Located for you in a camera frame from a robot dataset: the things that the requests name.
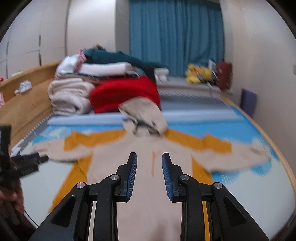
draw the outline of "dark red bag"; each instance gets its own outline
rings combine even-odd
[[[216,72],[219,79],[217,86],[221,90],[224,90],[225,88],[229,89],[232,81],[232,64],[220,62]]]
[[[89,100],[95,113],[103,113],[117,111],[118,105],[135,97],[146,97],[160,105],[157,86],[146,76],[103,82],[90,93]]]

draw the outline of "human hand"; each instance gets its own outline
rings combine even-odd
[[[13,189],[0,187],[0,209],[3,211],[3,201],[13,202],[15,210],[20,214],[24,214],[24,197],[22,195],[22,188],[20,180],[12,183]]]

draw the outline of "blue curtain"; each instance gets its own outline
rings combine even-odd
[[[131,55],[183,76],[188,63],[223,59],[219,4],[207,0],[130,0]]]

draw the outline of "teal clothing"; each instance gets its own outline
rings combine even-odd
[[[163,64],[144,62],[123,52],[110,53],[106,50],[87,49],[84,50],[87,64],[113,64],[119,62],[128,62],[132,66],[142,69],[148,78],[155,82],[154,69],[167,68]]]

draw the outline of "folded blanket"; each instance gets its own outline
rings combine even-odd
[[[78,73],[105,77],[125,75],[129,71],[133,71],[131,64],[121,62],[114,64],[82,64]]]
[[[64,94],[72,93],[76,96],[87,98],[93,89],[93,84],[84,82],[81,78],[70,78],[50,82],[47,93],[50,99],[54,94],[60,91]]]
[[[91,110],[91,104],[87,98],[69,92],[59,91],[50,96],[50,100],[56,115],[79,115]]]

